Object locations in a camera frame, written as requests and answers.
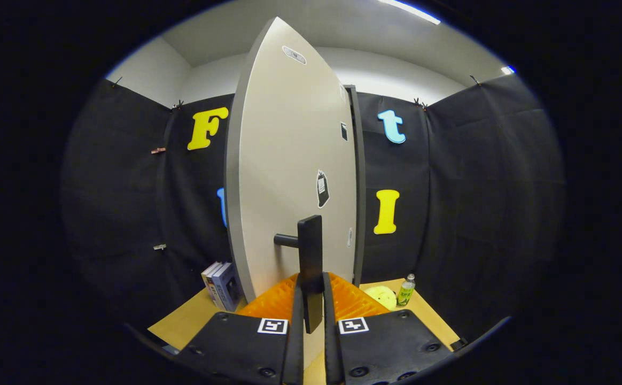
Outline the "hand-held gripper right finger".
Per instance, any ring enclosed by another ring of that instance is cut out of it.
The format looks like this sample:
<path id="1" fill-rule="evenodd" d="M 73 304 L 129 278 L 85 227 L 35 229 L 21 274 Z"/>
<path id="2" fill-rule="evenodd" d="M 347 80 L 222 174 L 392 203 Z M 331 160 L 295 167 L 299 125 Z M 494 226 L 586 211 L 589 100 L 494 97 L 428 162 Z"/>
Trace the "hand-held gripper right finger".
<path id="1" fill-rule="evenodd" d="M 341 319 L 323 273 L 328 384 L 414 384 L 453 363 L 453 352 L 411 310 Z"/>

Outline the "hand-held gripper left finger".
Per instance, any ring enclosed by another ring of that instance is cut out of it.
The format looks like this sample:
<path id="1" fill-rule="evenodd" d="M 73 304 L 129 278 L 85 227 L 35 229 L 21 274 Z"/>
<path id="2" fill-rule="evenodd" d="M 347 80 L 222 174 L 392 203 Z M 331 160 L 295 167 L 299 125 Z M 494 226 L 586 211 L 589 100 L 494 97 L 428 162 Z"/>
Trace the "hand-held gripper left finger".
<path id="1" fill-rule="evenodd" d="M 294 274 L 239 312 L 215 313 L 175 361 L 199 384 L 302 384 L 303 335 Z"/>

